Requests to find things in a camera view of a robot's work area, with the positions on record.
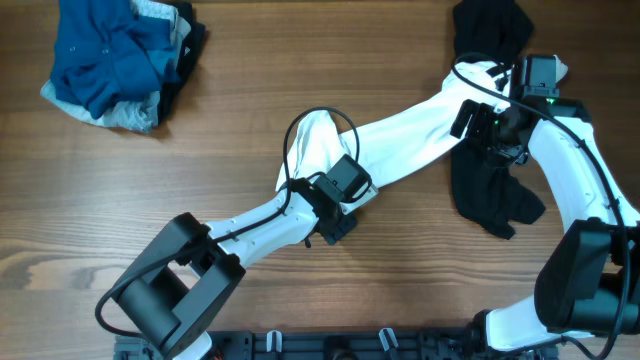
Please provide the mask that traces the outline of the white t-shirt black print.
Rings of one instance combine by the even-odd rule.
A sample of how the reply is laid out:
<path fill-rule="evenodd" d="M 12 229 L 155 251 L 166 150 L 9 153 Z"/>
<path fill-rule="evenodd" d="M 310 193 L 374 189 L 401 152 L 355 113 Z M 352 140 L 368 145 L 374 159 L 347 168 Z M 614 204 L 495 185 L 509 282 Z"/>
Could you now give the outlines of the white t-shirt black print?
<path fill-rule="evenodd" d="M 503 96 L 510 94 L 510 70 L 502 72 L 491 61 L 462 62 L 443 80 L 440 92 L 428 100 L 355 131 L 340 133 L 328 111 L 313 111 L 298 123 L 288 151 L 290 176 L 326 172 L 345 154 L 358 160 L 378 188 L 420 170 L 461 142 L 450 131 L 465 100 L 488 104 L 497 112 L 508 107 L 463 78 Z"/>

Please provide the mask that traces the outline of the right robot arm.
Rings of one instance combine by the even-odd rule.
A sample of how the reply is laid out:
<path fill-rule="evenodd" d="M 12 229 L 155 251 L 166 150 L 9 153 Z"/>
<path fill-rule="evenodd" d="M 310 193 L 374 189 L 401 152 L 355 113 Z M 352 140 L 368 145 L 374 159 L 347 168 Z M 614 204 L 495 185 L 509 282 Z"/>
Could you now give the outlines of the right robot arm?
<path fill-rule="evenodd" d="M 454 197 L 504 204 L 529 223 L 538 204 L 509 192 L 506 171 L 521 157 L 543 170 L 564 235 L 539 273 L 531 296 L 478 313 L 467 326 L 464 355 L 513 358 L 559 344 L 594 353 L 583 339 L 601 337 L 607 358 L 621 335 L 639 332 L 639 213 L 624 199 L 594 141 L 578 100 L 527 96 L 503 113 L 466 100 L 451 127 L 460 139 L 452 168 Z"/>

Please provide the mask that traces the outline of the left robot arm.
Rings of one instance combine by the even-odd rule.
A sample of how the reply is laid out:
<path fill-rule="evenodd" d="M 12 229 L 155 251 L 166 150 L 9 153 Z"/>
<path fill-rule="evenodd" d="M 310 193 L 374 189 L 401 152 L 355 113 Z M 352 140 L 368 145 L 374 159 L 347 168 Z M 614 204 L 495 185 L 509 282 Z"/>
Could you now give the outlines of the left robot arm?
<path fill-rule="evenodd" d="M 315 233 L 334 243 L 355 225 L 353 211 L 376 196 L 368 183 L 344 184 L 317 175 L 295 179 L 269 202 L 224 221 L 192 214 L 169 221 L 99 300 L 95 317 L 114 301 L 134 323 L 131 336 L 166 359 L 200 359 L 211 348 L 206 331 L 248 267 Z"/>

